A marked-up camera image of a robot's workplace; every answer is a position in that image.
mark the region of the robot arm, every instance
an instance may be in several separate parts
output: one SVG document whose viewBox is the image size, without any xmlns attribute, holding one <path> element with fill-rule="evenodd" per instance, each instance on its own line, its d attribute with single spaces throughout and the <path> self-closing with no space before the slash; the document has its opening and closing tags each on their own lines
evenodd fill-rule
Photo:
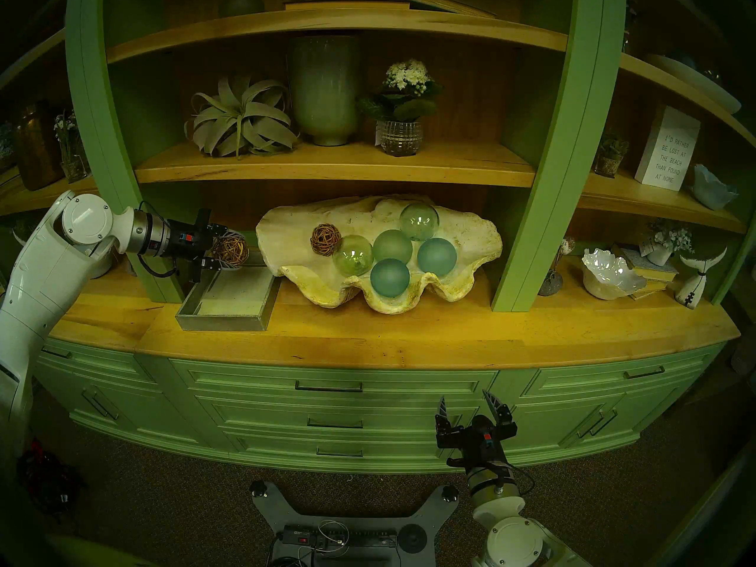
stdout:
<svg viewBox="0 0 756 567">
<path fill-rule="evenodd" d="M 590 567 L 543 525 L 520 516 L 525 501 L 501 447 L 501 441 L 517 434 L 517 425 L 508 406 L 489 392 L 483 394 L 494 422 L 478 414 L 468 427 L 452 427 L 444 398 L 436 414 L 436 443 L 440 449 L 462 452 L 462 458 L 446 463 L 464 468 L 472 517 L 488 530 L 485 549 L 472 559 L 472 567 L 527 567 L 542 556 L 547 558 L 544 567 Z"/>
<path fill-rule="evenodd" d="M 49 332 L 100 261 L 113 247 L 121 253 L 134 252 L 140 260 L 142 255 L 182 258 L 189 260 L 190 279 L 198 281 L 200 269 L 220 269 L 204 254 L 226 228 L 209 224 L 209 214 L 203 209 L 195 224 L 186 224 L 131 207 L 114 215 L 93 194 L 77 197 L 68 191 L 58 197 L 18 255 L 0 305 L 3 451 L 21 453 L 32 407 L 30 370 Z"/>
</svg>

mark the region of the white bowl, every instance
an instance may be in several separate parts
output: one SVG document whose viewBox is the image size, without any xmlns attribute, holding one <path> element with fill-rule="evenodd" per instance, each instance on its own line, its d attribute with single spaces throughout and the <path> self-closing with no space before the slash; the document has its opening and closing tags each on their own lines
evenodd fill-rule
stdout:
<svg viewBox="0 0 756 567">
<path fill-rule="evenodd" d="M 625 262 L 608 250 L 596 248 L 583 251 L 583 285 L 597 299 L 614 300 L 646 287 L 646 279 L 638 276 Z"/>
<path fill-rule="evenodd" d="M 695 87 L 714 103 L 720 104 L 730 115 L 740 110 L 740 101 L 722 89 L 717 83 L 703 76 L 697 70 L 690 68 L 682 62 L 660 56 L 659 54 L 647 54 L 646 62 L 666 71 L 680 81 Z"/>
</svg>

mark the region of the blue glass ball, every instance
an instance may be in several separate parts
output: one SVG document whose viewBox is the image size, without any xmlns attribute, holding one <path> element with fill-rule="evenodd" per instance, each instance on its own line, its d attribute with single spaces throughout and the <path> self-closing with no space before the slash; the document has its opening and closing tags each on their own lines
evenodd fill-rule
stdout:
<svg viewBox="0 0 756 567">
<path fill-rule="evenodd" d="M 417 265 L 423 272 L 445 276 L 457 263 L 457 250 L 442 237 L 432 237 L 417 250 Z"/>
<path fill-rule="evenodd" d="M 394 258 L 406 264 L 412 257 L 412 242 L 398 229 L 388 229 L 373 242 L 373 257 L 376 262 Z"/>
<path fill-rule="evenodd" d="M 393 299 L 410 285 L 410 271 L 401 260 L 387 258 L 373 267 L 370 273 L 370 284 L 381 296 Z"/>
<path fill-rule="evenodd" d="M 425 241 L 439 229 L 439 214 L 431 205 L 410 203 L 399 216 L 401 230 L 412 241 Z"/>
</svg>

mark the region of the small figurine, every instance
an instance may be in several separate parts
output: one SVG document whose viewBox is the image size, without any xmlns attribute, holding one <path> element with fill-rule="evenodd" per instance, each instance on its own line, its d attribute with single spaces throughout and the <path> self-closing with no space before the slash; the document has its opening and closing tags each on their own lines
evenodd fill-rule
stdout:
<svg viewBox="0 0 756 567">
<path fill-rule="evenodd" d="M 691 276 L 685 281 L 685 284 L 683 284 L 674 296 L 679 304 L 685 305 L 687 308 L 695 308 L 698 306 L 698 301 L 701 300 L 701 296 L 704 293 L 704 287 L 706 286 L 706 272 L 711 266 L 718 264 L 726 253 L 727 248 L 725 248 L 716 258 L 709 260 L 693 260 L 680 256 L 680 260 L 683 264 L 695 268 L 698 271 L 698 274 Z"/>
<path fill-rule="evenodd" d="M 544 282 L 540 285 L 540 290 L 538 291 L 539 296 L 551 296 L 552 294 L 557 294 L 562 288 L 564 281 L 562 280 L 562 275 L 556 271 L 556 266 L 559 264 L 559 259 L 563 255 L 569 254 L 574 249 L 575 240 L 571 237 L 565 237 L 562 240 L 562 243 L 559 244 L 559 249 L 556 250 L 556 258 L 554 258 L 553 266 L 546 273 Z"/>
</svg>

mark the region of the drawer handle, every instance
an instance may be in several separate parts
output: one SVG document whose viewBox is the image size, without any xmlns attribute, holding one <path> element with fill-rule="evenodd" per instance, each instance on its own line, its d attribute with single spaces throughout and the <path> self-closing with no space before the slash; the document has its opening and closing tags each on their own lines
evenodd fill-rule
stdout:
<svg viewBox="0 0 756 567">
<path fill-rule="evenodd" d="M 597 419 L 597 420 L 595 421 L 595 423 L 594 423 L 594 424 L 592 424 L 591 426 L 589 426 L 589 427 L 588 427 L 587 429 L 585 429 L 585 431 L 583 431 L 582 433 L 581 433 L 580 431 L 578 431 L 578 439 L 583 439 L 583 437 L 585 437 L 585 436 L 586 436 L 586 435 L 587 435 L 587 434 L 588 434 L 589 432 L 593 431 L 593 430 L 594 430 L 594 427 L 595 427 L 595 426 L 596 426 L 597 424 L 599 424 L 599 423 L 600 423 L 600 422 L 601 422 L 602 420 L 604 420 L 604 413 L 603 413 L 603 411 L 602 411 L 602 410 L 599 410 L 599 418 L 598 418 L 598 419 Z"/>
<path fill-rule="evenodd" d="M 357 453 L 329 453 L 328 451 L 321 451 L 318 447 L 315 452 L 317 455 L 327 455 L 328 457 L 362 457 L 362 449 Z"/>
<path fill-rule="evenodd" d="M 601 425 L 601 426 L 600 426 L 600 427 L 599 427 L 598 429 L 596 429 L 596 432 L 594 432 L 594 431 L 593 431 L 593 429 L 591 429 L 591 431 L 590 431 L 590 434 L 591 434 L 591 435 L 593 435 L 593 436 L 595 437 L 595 436 L 596 436 L 596 435 L 598 435 L 598 434 L 599 434 L 600 432 L 602 432 L 602 431 L 604 430 L 604 427 L 606 427 L 606 425 L 608 425 L 608 424 L 609 424 L 609 423 L 610 423 L 611 421 L 613 421 L 613 420 L 614 420 L 615 418 L 617 418 L 617 409 L 616 409 L 616 408 L 613 408 L 613 409 L 612 409 L 612 415 L 611 415 L 611 416 L 610 416 L 610 417 L 609 417 L 609 418 L 608 418 L 608 419 L 606 420 L 606 422 L 605 422 L 604 424 L 602 424 L 602 425 Z"/>
<path fill-rule="evenodd" d="M 646 372 L 645 374 L 636 374 L 635 376 L 630 375 L 630 372 L 625 372 L 625 379 L 633 379 L 633 378 L 645 378 L 646 376 L 655 376 L 656 374 L 663 374 L 667 370 L 664 369 L 664 366 L 659 366 L 657 370 L 653 370 L 652 372 Z"/>
<path fill-rule="evenodd" d="M 301 386 L 299 380 L 294 382 L 295 390 L 309 390 L 311 392 L 362 392 L 362 382 L 357 388 L 321 388 L 320 386 Z"/>
<path fill-rule="evenodd" d="M 62 358 L 64 360 L 70 360 L 73 354 L 70 351 L 50 351 L 47 348 L 42 348 L 42 351 L 48 355 L 54 355 L 56 358 Z"/>
<path fill-rule="evenodd" d="M 310 417 L 307 417 L 307 426 L 317 426 L 321 429 L 362 429 L 362 421 L 354 425 L 328 425 L 323 423 L 316 423 Z"/>
<path fill-rule="evenodd" d="M 100 402 L 97 400 L 97 395 L 93 394 L 91 397 L 87 395 L 86 390 L 82 390 L 82 396 L 84 399 L 89 402 L 89 404 L 94 408 L 98 413 L 100 413 L 103 417 L 110 417 L 113 420 L 118 420 L 118 415 L 114 416 L 107 408 L 105 408 Z"/>
</svg>

